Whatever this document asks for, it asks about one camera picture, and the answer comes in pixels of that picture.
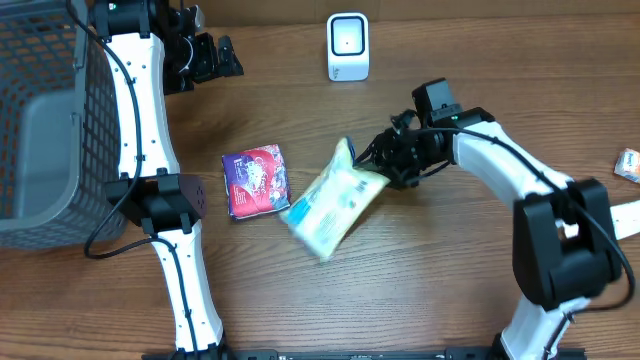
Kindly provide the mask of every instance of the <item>black bracket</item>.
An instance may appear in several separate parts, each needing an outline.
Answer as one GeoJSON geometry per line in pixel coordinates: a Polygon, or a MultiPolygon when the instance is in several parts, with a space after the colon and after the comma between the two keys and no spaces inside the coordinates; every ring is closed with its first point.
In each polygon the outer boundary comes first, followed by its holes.
{"type": "Polygon", "coordinates": [[[564,194],[533,194],[514,204],[513,273],[527,299],[547,311],[571,299],[596,297],[622,274],[607,239],[572,213],[566,196],[615,239],[607,189],[595,179],[569,183],[564,194]],[[556,219],[577,223],[578,236],[562,238],[556,219]]]}
{"type": "MultiPolygon", "coordinates": [[[[132,179],[105,184],[107,200],[115,205],[132,179]]],[[[185,234],[207,213],[204,185],[195,175],[166,174],[141,177],[120,212],[145,234],[182,229],[185,234]]]]}

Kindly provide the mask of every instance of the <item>black base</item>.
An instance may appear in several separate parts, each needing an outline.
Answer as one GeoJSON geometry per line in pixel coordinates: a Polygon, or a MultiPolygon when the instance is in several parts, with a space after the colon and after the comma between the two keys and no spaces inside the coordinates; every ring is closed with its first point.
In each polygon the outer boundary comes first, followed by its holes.
{"type": "MultiPolygon", "coordinates": [[[[192,360],[193,353],[178,352],[171,355],[144,355],[143,360],[192,360]]],[[[491,347],[451,347],[444,351],[428,352],[308,352],[278,353],[275,350],[234,352],[235,360],[508,360],[492,355],[491,347]]],[[[201,360],[220,360],[217,351],[200,352],[201,360]]],[[[556,360],[587,360],[584,349],[560,349],[556,360]]]]}

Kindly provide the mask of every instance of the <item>gray plastic basket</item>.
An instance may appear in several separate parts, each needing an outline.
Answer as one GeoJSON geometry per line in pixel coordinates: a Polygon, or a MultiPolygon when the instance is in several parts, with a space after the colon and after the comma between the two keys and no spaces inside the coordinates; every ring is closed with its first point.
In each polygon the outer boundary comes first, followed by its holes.
{"type": "MultiPolygon", "coordinates": [[[[74,1],[87,19],[83,0],[74,1]]],[[[111,209],[120,130],[104,51],[64,1],[0,4],[0,246],[83,242],[111,209]]],[[[99,240],[119,237],[115,216],[99,240]]]]}

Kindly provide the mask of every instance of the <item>white device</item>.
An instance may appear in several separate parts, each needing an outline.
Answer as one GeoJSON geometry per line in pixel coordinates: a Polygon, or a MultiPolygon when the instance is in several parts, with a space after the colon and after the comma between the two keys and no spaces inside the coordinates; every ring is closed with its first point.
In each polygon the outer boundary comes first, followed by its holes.
{"type": "Polygon", "coordinates": [[[327,20],[329,79],[359,81],[369,76],[369,21],[361,13],[333,14],[327,20]]]}

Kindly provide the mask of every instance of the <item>purple snack package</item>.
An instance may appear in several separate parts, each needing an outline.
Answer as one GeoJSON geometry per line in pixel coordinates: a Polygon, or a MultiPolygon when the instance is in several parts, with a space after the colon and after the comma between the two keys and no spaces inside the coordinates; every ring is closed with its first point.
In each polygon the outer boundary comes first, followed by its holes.
{"type": "Polygon", "coordinates": [[[235,220],[288,208],[291,190],[278,145],[261,146],[222,156],[229,196],[229,215],[235,220]]]}

